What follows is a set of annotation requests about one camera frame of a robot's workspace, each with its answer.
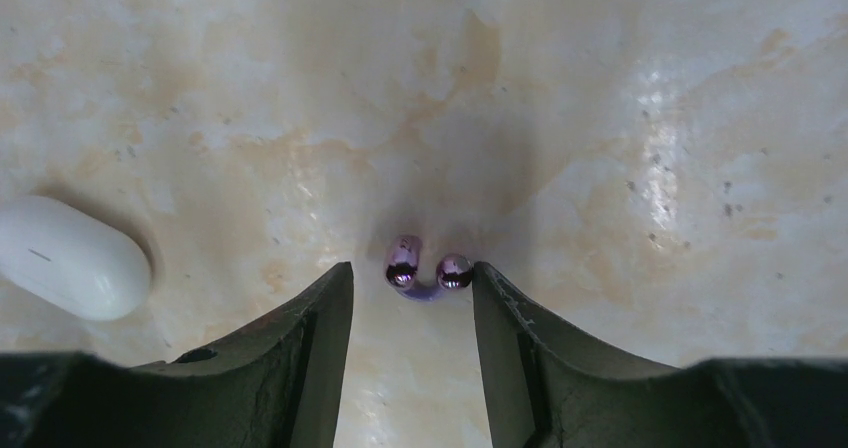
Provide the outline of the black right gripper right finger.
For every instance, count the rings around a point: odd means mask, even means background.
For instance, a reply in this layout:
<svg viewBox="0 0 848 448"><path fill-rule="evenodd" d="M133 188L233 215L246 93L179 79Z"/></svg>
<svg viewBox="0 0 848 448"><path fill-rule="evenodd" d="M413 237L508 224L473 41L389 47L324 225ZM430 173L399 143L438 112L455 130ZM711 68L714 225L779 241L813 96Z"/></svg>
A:
<svg viewBox="0 0 848 448"><path fill-rule="evenodd" d="M496 447L843 447L847 363L712 358L684 368L615 347L491 264L472 284Z"/></svg>

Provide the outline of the white oval charging case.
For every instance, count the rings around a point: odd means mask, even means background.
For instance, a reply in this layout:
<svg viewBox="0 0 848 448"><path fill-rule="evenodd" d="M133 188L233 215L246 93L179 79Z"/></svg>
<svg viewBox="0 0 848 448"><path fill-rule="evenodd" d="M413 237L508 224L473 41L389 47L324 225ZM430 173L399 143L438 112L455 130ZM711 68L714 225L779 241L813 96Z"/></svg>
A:
<svg viewBox="0 0 848 448"><path fill-rule="evenodd" d="M124 232L27 195L1 205L1 276L79 318L112 321L147 300L153 270Z"/></svg>

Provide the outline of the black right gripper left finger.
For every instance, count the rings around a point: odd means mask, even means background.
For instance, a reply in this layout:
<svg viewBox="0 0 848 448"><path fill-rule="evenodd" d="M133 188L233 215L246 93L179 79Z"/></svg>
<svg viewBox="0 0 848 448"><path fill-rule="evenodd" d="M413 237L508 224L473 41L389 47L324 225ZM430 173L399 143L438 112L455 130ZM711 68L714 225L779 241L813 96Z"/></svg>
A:
<svg viewBox="0 0 848 448"><path fill-rule="evenodd" d="M340 262L298 296L172 362L1 358L5 447L330 447L353 311Z"/></svg>

